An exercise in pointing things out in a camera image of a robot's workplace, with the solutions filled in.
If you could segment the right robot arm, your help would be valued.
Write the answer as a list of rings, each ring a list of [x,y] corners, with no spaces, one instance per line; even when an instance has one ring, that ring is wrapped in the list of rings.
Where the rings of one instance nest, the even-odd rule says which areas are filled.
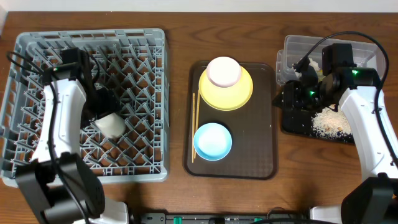
[[[397,137],[384,106],[377,71],[358,67],[349,43],[323,48],[322,80],[308,58],[295,69],[302,74],[300,79],[288,81],[273,104],[285,112],[339,106],[351,128],[363,179],[341,205],[311,208],[310,219],[397,223]]]

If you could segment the light blue bowl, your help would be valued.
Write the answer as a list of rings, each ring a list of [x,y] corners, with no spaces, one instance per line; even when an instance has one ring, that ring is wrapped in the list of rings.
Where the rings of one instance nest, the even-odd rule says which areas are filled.
[[[233,145],[230,131],[219,123],[206,123],[194,134],[193,146],[198,156],[206,161],[225,158]]]

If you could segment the wooden chopstick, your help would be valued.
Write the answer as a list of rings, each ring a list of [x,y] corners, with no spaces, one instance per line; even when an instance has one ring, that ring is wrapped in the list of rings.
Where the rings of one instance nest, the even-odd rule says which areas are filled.
[[[195,134],[195,93],[192,93],[192,164],[194,163],[195,160],[194,134]]]
[[[196,117],[195,117],[195,132],[194,132],[194,134],[196,133],[196,131],[198,129],[198,120],[199,120],[199,111],[200,111],[200,98],[201,98],[201,94],[200,94],[200,91],[198,90],[198,92],[197,92],[197,108],[196,108],[196,114],[195,114],[196,115]],[[193,160],[196,159],[196,156],[197,156],[197,152],[196,152],[196,149],[194,147]]]

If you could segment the white tissue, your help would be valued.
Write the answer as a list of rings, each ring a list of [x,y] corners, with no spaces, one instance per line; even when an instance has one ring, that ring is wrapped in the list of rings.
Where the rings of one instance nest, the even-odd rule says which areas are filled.
[[[308,71],[308,69],[312,67],[317,75],[322,73],[321,68],[318,63],[314,61],[312,58],[307,57],[301,64],[300,72]]]

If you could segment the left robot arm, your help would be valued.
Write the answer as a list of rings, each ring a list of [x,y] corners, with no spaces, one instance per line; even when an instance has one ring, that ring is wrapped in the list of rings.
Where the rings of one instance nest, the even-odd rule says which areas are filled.
[[[96,88],[93,56],[72,48],[62,64],[32,71],[42,76],[45,113],[30,164],[16,169],[16,182],[39,223],[128,223],[127,205],[107,198],[97,176],[80,156],[80,130],[94,124],[107,138],[126,126],[112,90]]]

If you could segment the yellow round plate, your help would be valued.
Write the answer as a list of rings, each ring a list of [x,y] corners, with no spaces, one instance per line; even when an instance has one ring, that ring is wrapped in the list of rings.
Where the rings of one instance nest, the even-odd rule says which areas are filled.
[[[245,105],[253,93],[253,82],[249,72],[241,67],[242,75],[239,81],[230,87],[218,87],[207,77],[206,70],[199,79],[199,92],[205,103],[221,111],[236,110]]]

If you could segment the white plastic cup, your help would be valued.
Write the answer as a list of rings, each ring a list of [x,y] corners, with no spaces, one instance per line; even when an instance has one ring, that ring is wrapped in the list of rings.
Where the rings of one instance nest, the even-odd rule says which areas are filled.
[[[121,137],[126,130],[124,120],[116,113],[111,113],[101,119],[97,119],[95,126],[105,137],[111,139]]]

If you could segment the white pink bowl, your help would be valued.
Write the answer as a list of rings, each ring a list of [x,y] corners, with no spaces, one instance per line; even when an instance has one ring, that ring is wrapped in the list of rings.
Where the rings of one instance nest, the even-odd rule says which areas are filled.
[[[206,75],[212,84],[228,88],[240,80],[242,69],[240,64],[231,57],[217,57],[208,64]]]

